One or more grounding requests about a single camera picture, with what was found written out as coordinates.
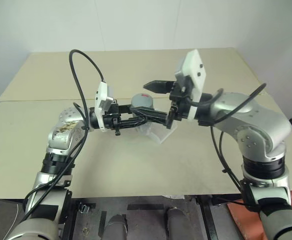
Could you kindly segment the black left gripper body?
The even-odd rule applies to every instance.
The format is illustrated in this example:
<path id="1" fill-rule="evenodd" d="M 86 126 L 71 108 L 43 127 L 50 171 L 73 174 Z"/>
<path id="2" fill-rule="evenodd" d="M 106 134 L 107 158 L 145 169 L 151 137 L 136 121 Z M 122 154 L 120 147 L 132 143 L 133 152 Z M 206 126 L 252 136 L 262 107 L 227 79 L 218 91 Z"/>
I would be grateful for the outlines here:
<path id="1" fill-rule="evenodd" d="M 103 116 L 104 128 L 106 130 L 114 130 L 115 136 L 120 136 L 121 114 L 117 100 L 113 100 L 108 111 Z"/>

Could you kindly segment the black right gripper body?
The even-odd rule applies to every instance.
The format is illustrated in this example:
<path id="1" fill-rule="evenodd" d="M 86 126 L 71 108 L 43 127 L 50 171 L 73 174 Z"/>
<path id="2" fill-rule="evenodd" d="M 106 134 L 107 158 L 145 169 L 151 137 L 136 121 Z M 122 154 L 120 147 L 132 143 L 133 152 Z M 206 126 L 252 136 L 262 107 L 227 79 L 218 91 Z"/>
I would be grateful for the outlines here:
<path id="1" fill-rule="evenodd" d="M 172 127 L 173 121 L 181 121 L 188 117 L 193 86 L 191 80 L 169 81 L 169 99 L 171 100 L 169 128 Z"/>

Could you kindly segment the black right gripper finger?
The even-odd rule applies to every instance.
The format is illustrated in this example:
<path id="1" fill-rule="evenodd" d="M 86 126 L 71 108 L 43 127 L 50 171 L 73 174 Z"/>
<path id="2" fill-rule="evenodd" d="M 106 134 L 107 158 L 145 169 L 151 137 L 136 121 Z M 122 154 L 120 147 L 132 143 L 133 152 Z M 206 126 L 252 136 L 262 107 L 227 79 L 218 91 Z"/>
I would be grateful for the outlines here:
<path id="1" fill-rule="evenodd" d="M 158 111 L 149 107 L 130 107 L 130 112 L 136 120 L 135 125 L 143 125 L 148 122 L 158 123 L 162 125 L 172 125 L 173 119 L 166 112 Z"/>
<path id="2" fill-rule="evenodd" d="M 167 94 L 171 92 L 174 83 L 168 80 L 153 80 L 144 84 L 143 88 L 156 94 Z"/>

